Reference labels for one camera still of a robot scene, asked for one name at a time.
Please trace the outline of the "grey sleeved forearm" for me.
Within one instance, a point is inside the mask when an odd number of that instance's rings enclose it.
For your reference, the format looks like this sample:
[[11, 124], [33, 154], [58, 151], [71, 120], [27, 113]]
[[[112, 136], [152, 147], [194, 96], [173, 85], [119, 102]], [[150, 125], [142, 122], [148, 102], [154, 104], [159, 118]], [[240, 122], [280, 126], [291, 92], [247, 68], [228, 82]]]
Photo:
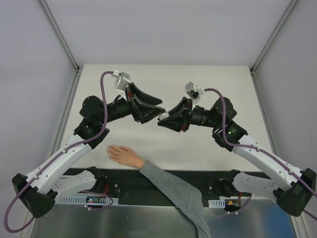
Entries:
[[155, 185], [197, 228], [198, 237], [210, 238], [211, 232], [204, 216], [201, 192], [188, 182], [146, 161], [140, 168]]

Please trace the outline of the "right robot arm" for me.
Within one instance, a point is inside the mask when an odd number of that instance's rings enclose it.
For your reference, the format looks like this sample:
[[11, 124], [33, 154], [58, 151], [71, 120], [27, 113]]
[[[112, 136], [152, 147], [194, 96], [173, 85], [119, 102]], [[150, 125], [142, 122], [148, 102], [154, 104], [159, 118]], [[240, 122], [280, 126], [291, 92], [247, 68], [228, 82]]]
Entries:
[[216, 144], [246, 159], [268, 176], [263, 179], [234, 171], [233, 178], [219, 182], [220, 193], [224, 196], [252, 193], [273, 200], [291, 216], [300, 216], [316, 194], [316, 173], [309, 168], [302, 170], [266, 151], [233, 121], [236, 114], [227, 98], [219, 98], [206, 110], [193, 107], [192, 100], [184, 97], [175, 108], [159, 117], [158, 125], [176, 132], [186, 132], [191, 125], [212, 128]]

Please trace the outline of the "person's hand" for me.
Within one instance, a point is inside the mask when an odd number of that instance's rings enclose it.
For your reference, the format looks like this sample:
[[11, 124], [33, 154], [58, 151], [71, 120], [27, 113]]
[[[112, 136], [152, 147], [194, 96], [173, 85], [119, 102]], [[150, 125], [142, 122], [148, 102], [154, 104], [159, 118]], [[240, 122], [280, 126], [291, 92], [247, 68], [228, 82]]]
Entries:
[[111, 160], [125, 166], [140, 169], [145, 163], [132, 149], [125, 146], [110, 145], [107, 153]]

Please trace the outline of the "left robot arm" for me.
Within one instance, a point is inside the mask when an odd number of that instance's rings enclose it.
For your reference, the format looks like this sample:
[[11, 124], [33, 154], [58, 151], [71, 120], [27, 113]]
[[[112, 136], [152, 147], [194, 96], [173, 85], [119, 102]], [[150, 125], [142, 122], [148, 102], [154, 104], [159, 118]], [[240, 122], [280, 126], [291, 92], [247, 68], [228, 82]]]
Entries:
[[85, 190], [103, 192], [105, 175], [95, 166], [65, 180], [60, 177], [79, 159], [94, 150], [108, 135], [103, 126], [131, 115], [147, 123], [165, 112], [162, 100], [129, 83], [122, 96], [105, 105], [97, 96], [87, 97], [79, 114], [83, 117], [69, 140], [41, 166], [27, 175], [17, 174], [12, 183], [21, 202], [35, 218], [47, 214], [59, 200]]

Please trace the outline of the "clear nail polish bottle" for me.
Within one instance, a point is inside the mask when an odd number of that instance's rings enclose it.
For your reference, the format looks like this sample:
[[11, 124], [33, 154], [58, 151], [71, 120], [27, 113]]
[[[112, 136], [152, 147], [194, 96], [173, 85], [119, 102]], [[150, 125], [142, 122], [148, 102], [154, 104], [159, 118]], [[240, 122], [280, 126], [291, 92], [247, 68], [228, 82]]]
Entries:
[[169, 117], [169, 113], [168, 112], [165, 112], [165, 113], [162, 113], [159, 117], [158, 117], [158, 120], [161, 121], [161, 120], [164, 120], [166, 118]]

